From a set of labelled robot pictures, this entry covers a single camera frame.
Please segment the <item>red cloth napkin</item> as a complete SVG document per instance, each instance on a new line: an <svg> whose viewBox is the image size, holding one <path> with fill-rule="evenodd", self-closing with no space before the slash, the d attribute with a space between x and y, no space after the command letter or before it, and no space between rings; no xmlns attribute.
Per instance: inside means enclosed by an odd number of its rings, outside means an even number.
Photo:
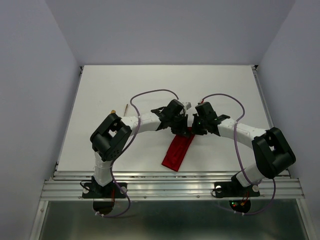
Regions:
<svg viewBox="0 0 320 240"><path fill-rule="evenodd" d="M195 137L194 134L192 134L192 128L188 127L187 128L187 133L189 133L189 136L180 136L180 135L176 135L167 152L166 155L161 163L162 166L178 172L183 160L187 154L187 151Z"/></svg>

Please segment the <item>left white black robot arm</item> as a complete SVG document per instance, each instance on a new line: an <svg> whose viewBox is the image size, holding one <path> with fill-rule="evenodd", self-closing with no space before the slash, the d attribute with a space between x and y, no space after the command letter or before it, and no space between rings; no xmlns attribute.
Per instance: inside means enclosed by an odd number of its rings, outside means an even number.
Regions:
<svg viewBox="0 0 320 240"><path fill-rule="evenodd" d="M109 114L90 137L95 154L94 174L88 191L100 197L109 197L114 189L112 166L129 147L130 137L144 132L155 132L169 128L174 135L187 138L190 102L173 99L167 106L152 109L138 116L120 117Z"/></svg>

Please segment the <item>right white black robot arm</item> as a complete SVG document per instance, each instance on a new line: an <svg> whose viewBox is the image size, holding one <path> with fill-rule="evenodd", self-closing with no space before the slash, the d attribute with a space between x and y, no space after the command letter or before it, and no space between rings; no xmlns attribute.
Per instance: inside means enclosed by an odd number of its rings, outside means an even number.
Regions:
<svg viewBox="0 0 320 240"><path fill-rule="evenodd" d="M235 145L252 149L255 158L252 165L242 167L230 181L214 184L217 198L239 197L259 181L275 178L296 162L296 156L279 128L261 129L238 123L225 114L217 115L209 102L200 103L195 109L193 134L210 133L231 139Z"/></svg>

